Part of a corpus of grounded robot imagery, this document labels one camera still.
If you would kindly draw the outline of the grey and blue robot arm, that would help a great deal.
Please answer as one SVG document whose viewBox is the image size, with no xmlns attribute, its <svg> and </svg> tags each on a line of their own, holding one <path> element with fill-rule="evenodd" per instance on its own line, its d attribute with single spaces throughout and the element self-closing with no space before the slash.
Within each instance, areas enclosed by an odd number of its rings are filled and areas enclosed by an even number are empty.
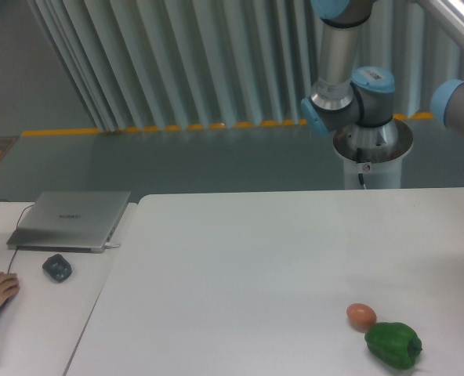
<svg viewBox="0 0 464 376">
<path fill-rule="evenodd" d="M 393 119 L 395 79 L 382 67 L 353 70 L 358 31 L 377 1 L 311 1 L 324 23 L 317 81 L 301 101 L 303 116 L 319 135 L 335 132 L 348 190 L 401 187 L 402 161 L 413 144 L 411 129 Z M 419 1 L 464 48 L 464 1 Z M 430 100 L 433 116 L 464 136 L 464 81 L 448 80 Z"/>
</svg>

